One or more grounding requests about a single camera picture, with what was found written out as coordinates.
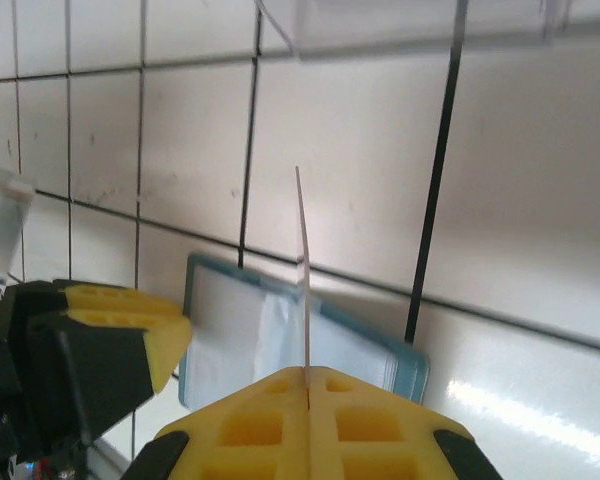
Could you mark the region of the blue leather card holder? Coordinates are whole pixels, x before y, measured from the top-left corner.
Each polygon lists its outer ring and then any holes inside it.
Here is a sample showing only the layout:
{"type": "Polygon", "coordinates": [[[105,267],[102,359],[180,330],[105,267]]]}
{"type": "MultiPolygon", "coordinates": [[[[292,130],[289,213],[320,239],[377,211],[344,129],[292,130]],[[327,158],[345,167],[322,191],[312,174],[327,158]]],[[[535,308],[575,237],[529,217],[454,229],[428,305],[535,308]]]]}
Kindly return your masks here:
{"type": "MultiPolygon", "coordinates": [[[[311,299],[310,361],[413,402],[422,401],[426,357],[364,320],[311,299]]],[[[193,339],[179,365],[179,400],[202,409],[287,367],[304,364],[299,285],[199,253],[187,260],[183,310],[193,339]]]]}

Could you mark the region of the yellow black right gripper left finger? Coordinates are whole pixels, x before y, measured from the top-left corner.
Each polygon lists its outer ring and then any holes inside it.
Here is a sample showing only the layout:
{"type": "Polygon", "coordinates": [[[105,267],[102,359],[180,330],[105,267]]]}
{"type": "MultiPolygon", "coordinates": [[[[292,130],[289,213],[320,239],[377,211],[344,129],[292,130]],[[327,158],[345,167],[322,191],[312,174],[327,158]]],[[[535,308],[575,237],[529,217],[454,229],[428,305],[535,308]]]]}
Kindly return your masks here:
{"type": "Polygon", "coordinates": [[[128,480],[309,480],[308,390],[280,370],[163,427],[128,480]]]}

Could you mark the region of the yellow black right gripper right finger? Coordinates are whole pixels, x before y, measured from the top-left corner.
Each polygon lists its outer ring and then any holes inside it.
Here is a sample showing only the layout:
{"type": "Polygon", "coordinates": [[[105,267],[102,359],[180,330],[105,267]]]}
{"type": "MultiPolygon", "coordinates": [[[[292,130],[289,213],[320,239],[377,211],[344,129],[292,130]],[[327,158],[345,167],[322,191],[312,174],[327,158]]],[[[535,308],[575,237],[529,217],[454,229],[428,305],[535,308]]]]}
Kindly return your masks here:
{"type": "Polygon", "coordinates": [[[460,423],[334,369],[310,380],[310,480],[501,480],[460,423]]]}

